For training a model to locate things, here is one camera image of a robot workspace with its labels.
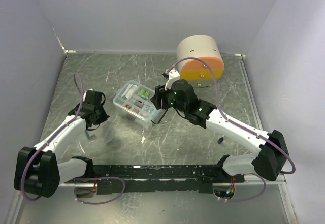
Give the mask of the green sachet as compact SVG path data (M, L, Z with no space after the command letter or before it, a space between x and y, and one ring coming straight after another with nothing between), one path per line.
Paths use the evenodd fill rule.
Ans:
M138 91L138 95L141 96L141 97L143 97L143 98L149 98L150 92L147 91L147 90L145 90L145 89L140 89Z

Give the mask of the clear plastic box lid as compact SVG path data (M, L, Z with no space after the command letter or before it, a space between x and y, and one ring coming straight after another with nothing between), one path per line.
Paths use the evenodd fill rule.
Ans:
M105 122L96 128L86 130L76 139L78 147L84 155L104 150L114 138L111 123Z

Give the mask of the clear packet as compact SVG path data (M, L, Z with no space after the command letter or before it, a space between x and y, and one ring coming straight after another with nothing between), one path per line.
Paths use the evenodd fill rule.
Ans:
M121 97L128 99L137 90L137 88L137 85L129 84L125 91L121 94Z

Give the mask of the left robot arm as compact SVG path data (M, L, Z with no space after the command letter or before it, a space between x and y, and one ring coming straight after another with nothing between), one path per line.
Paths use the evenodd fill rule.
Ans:
M14 189L25 198L28 194L36 198L51 197L62 183L74 178L88 183L94 179L93 161L83 156L74 156L59 163L67 147L93 125L107 121L104 109L106 97L102 92L88 90L82 103L73 108L63 123L47 138L33 147L23 147L17 156Z

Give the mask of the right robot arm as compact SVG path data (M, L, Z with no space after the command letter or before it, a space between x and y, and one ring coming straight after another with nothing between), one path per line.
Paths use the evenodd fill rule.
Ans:
M215 170L216 178L221 182L238 174L252 173L275 181L288 161L288 149L281 132L268 133L222 114L216 105L198 99L186 80L177 80L169 88L157 86L150 100L156 109L174 108L191 124L222 133L249 150L246 155L222 158L221 166Z

